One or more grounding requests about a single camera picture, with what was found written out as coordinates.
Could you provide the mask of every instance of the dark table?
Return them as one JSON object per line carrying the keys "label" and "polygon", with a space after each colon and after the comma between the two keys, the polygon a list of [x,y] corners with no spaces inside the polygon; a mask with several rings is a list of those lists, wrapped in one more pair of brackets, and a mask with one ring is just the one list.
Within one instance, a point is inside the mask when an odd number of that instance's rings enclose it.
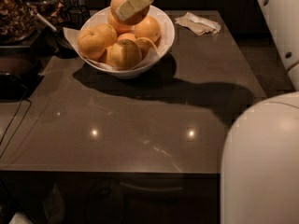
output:
{"label": "dark table", "polygon": [[[167,11],[172,19],[185,12]],[[198,36],[175,25],[171,50],[132,80],[98,72],[80,58],[52,57],[0,146],[0,169],[65,174],[61,179],[75,183],[82,174],[127,175],[122,186],[139,191],[165,188],[170,179],[177,187],[187,177],[184,195],[201,202],[191,208],[215,223],[226,134],[265,94],[219,13],[193,13],[218,21],[220,33]],[[18,105],[0,104],[0,135]],[[167,181],[151,186],[156,177]]]}

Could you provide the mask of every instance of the glossy table surface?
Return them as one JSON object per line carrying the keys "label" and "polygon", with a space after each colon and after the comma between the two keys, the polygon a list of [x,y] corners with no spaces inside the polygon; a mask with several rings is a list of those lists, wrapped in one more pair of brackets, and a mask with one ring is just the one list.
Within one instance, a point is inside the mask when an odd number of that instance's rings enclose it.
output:
{"label": "glossy table surface", "polygon": [[[219,13],[193,13],[220,33],[175,24],[169,53],[132,80],[53,57],[7,130],[0,169],[218,174],[232,122],[265,94]],[[1,136],[18,105],[0,103]]]}

